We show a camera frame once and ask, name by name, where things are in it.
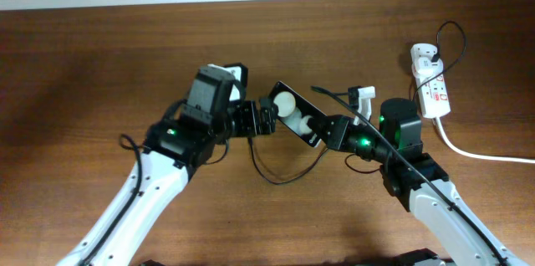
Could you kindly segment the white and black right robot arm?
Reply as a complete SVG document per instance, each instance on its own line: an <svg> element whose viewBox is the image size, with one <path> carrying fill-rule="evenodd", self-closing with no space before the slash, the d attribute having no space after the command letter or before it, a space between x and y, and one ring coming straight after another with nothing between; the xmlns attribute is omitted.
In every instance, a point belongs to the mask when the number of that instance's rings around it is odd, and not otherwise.
<svg viewBox="0 0 535 266"><path fill-rule="evenodd" d="M423 151L421 120L408 99L386 100L380 124L345 115L307 121L327 147L377 161L387 192L422 222L457 265L522 265L465 204L449 175Z"/></svg>

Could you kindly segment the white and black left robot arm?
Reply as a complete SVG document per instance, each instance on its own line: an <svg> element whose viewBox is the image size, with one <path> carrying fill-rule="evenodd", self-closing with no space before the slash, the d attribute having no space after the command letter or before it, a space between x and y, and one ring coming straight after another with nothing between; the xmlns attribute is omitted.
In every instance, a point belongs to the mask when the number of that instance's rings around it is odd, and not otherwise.
<svg viewBox="0 0 535 266"><path fill-rule="evenodd" d="M274 123L247 100L248 69L241 63L199 68L185 97L151 125L142 144L120 144L135 153L129 177L111 204L62 265L127 265L157 218L218 145L234 137L271 134Z"/></svg>

